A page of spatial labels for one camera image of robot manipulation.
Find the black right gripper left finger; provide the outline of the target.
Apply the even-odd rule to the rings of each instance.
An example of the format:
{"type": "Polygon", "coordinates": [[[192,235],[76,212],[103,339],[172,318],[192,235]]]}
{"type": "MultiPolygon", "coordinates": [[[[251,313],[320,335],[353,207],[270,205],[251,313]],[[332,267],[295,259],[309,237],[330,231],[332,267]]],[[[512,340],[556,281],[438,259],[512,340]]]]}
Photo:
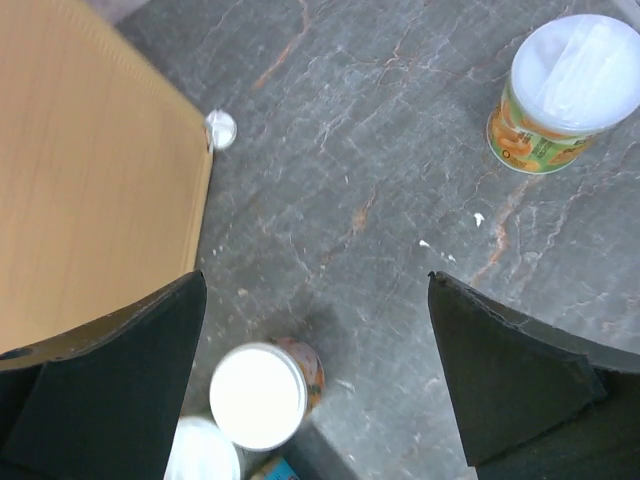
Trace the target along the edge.
{"type": "Polygon", "coordinates": [[[207,301],[200,271],[1,356],[4,479],[160,479],[207,301]]]}

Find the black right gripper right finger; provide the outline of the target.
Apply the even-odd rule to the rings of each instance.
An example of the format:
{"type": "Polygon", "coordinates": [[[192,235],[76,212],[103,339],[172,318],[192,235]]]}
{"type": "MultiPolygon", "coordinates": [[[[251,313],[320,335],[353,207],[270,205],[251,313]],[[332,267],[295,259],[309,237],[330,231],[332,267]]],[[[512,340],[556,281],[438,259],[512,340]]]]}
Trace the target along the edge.
{"type": "Polygon", "coordinates": [[[466,462],[481,479],[635,479],[639,357],[444,273],[428,306],[466,462]]]}

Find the blue Progresso soup can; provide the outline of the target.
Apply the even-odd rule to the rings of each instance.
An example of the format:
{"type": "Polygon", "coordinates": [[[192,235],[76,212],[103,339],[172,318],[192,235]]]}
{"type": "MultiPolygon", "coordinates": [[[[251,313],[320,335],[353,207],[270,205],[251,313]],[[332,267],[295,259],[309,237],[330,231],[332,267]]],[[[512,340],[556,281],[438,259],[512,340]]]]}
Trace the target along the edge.
{"type": "Polygon", "coordinates": [[[300,480],[300,477],[282,456],[276,456],[260,466],[250,480],[300,480]]]}

